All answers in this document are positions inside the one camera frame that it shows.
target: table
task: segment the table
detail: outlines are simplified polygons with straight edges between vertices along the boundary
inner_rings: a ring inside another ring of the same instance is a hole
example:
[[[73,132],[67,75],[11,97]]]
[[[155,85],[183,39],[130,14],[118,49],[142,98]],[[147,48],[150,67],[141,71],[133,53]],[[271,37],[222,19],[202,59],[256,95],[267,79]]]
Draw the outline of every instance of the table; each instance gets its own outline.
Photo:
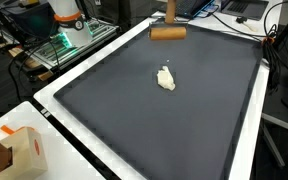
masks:
[[[29,102],[2,116],[2,125],[14,130],[30,126],[41,134],[48,171],[37,180],[105,179]],[[0,130],[0,140],[6,136]]]
[[[281,0],[270,0],[268,9],[274,4],[281,2]],[[271,27],[273,24],[278,24],[281,7],[273,9],[267,19],[267,27]],[[225,15],[221,13],[215,13],[220,19],[226,22],[228,25],[234,28],[252,33],[247,27],[237,24],[235,22],[236,17]],[[163,13],[155,13],[154,15],[163,15]],[[258,34],[264,35],[263,20],[252,21],[249,20],[249,24],[259,29]],[[139,32],[148,27],[149,22],[154,21],[152,18],[148,18],[138,24],[136,27],[116,39],[106,47],[87,58],[85,61],[77,65],[75,68],[58,78],[56,81],[46,86],[41,91],[34,95],[34,98],[42,104],[56,119],[59,120],[69,131],[74,134],[82,143],[85,144],[99,159],[101,159],[114,173],[116,173],[121,179],[136,180],[144,179],[135,169],[128,165],[121,157],[113,152],[106,144],[104,144],[98,137],[96,137],[91,131],[89,131],[83,124],[81,124],[75,117],[73,117],[61,104],[59,104],[53,97],[54,93],[68,84],[70,81],[81,75],[83,72],[91,68],[93,65],[101,61],[110,53],[114,52],[120,46],[125,44]],[[230,31],[229,28],[220,24],[214,17],[205,19],[195,19],[189,22],[191,25],[200,26],[208,29],[218,31]],[[250,103],[244,124],[242,127],[239,142],[237,144],[234,161],[230,172],[230,180],[244,180],[249,179],[250,171],[252,167],[252,161],[256,146],[256,139],[261,119],[261,111],[263,108],[263,102],[266,92],[266,85],[268,81],[268,68],[262,64],[260,66],[254,89],[251,95]]]

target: wooden block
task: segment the wooden block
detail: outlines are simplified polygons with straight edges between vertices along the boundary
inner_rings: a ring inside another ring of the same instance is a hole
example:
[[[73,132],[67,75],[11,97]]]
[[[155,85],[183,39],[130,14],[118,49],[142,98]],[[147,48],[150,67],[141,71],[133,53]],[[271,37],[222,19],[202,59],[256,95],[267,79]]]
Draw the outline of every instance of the wooden block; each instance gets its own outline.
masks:
[[[0,141],[12,147],[13,165],[0,172],[0,180],[33,180],[47,171],[41,135],[23,128]]]
[[[53,73],[51,71],[48,71],[46,73],[40,74],[37,77],[41,80],[41,81],[46,81],[48,80],[48,78],[52,77]]]
[[[9,45],[10,43],[2,43],[2,44],[0,44],[0,48],[3,48],[3,47],[5,47],[6,45]]]
[[[41,64],[37,61],[35,61],[34,59],[32,58],[29,58],[26,62],[25,62],[25,65],[29,68],[35,68],[35,67],[38,67],[40,66]]]
[[[11,50],[8,50],[8,52],[11,54],[12,57],[15,57],[16,55],[18,55],[22,51],[23,50],[20,48],[13,48]]]

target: white device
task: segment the white device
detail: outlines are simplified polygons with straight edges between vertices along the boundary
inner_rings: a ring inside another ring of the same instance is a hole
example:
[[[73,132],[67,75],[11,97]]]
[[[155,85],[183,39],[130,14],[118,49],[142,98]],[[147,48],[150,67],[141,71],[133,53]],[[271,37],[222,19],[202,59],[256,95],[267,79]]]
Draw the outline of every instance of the white device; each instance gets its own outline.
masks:
[[[54,18],[59,22],[62,32],[72,47],[81,47],[90,43],[93,33],[84,22],[75,0],[48,0],[55,12]]]

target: white food piece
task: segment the white food piece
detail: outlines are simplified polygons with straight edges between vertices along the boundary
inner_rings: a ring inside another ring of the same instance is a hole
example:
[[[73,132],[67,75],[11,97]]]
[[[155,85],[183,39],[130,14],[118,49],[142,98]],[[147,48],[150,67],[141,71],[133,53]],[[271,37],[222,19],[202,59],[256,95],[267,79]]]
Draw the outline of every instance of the white food piece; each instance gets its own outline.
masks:
[[[170,91],[173,91],[175,89],[174,79],[167,66],[163,66],[162,70],[158,71],[157,83],[164,89],[168,89]]]

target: workbench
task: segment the workbench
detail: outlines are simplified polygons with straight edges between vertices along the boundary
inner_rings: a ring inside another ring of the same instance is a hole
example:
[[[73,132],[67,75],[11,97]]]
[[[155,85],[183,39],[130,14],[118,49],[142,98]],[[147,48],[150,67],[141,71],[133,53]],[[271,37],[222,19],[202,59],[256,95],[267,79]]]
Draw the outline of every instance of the workbench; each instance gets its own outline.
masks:
[[[281,2],[281,0],[271,0],[266,12],[274,4]],[[281,6],[274,8],[268,16],[267,27],[273,24],[278,24],[280,17]],[[235,22],[236,17],[215,13],[221,20],[228,25],[246,32],[249,31],[244,25]],[[155,13],[154,16],[163,15],[162,13]],[[115,52],[119,47],[135,37],[139,32],[146,29],[150,22],[155,19],[148,18],[138,24],[136,27],[110,43],[94,55],[87,58],[85,61],[77,65],[75,68],[62,75],[59,79],[46,86],[44,89],[34,95],[34,98],[42,104],[58,121],[63,124],[71,133],[73,133],[82,143],[84,143],[99,159],[101,159],[114,173],[121,179],[144,179],[133,167],[127,164],[118,154],[113,152],[109,146],[104,144],[97,136],[81,124],[75,117],[72,116],[54,97],[53,95],[64,87],[66,84],[80,76],[82,73],[93,67],[109,54]],[[255,34],[264,35],[263,29],[264,18],[261,21],[249,20],[248,24],[256,27],[259,31]],[[189,22],[194,26],[199,26],[207,29],[223,31],[223,33],[230,33],[232,35],[250,38],[247,36],[236,34],[229,28],[222,25],[214,17],[205,19],[196,18]],[[231,180],[246,180],[250,177],[253,156],[255,152],[257,134],[261,120],[261,112],[266,92],[269,69],[264,63],[260,65],[251,98],[246,111],[246,116],[242,126],[239,141],[236,147],[234,161],[231,167],[229,179]]]
[[[48,170],[36,180],[105,178],[29,102],[23,102],[0,117],[0,128],[32,127],[41,134]],[[0,140],[8,134],[0,129]]]

